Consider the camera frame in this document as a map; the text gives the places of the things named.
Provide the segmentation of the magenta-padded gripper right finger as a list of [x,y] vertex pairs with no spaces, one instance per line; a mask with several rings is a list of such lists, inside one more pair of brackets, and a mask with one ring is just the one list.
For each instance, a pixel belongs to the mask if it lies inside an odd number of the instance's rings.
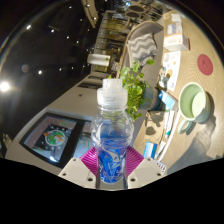
[[143,187],[166,176],[166,166],[152,158],[144,158],[128,147],[125,158],[125,179],[128,189]]

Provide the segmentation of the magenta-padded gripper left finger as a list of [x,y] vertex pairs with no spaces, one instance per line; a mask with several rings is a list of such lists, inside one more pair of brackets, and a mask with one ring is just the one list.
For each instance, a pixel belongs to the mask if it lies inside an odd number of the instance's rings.
[[95,148],[91,148],[80,158],[71,158],[59,173],[59,177],[90,189],[97,188],[98,155]]

